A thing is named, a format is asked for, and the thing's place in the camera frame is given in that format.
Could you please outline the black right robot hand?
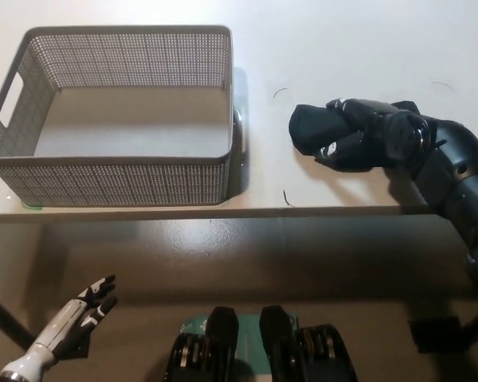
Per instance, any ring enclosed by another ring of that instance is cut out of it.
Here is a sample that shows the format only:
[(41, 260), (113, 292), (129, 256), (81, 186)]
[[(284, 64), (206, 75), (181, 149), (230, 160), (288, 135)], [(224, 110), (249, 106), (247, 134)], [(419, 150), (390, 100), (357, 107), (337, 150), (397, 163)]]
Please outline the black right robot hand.
[(334, 99), (326, 108), (350, 130), (314, 153), (318, 163), (333, 170), (412, 166), (435, 141), (432, 123), (412, 101)]

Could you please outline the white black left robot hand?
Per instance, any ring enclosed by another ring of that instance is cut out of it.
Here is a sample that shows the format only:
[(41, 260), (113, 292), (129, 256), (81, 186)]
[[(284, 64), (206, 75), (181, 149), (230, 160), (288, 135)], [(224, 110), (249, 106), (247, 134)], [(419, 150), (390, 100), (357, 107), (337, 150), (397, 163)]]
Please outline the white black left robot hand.
[(99, 279), (69, 300), (25, 354), (1, 370), (0, 381), (41, 381), (54, 365), (77, 351), (118, 302), (109, 294), (115, 280), (114, 275)]

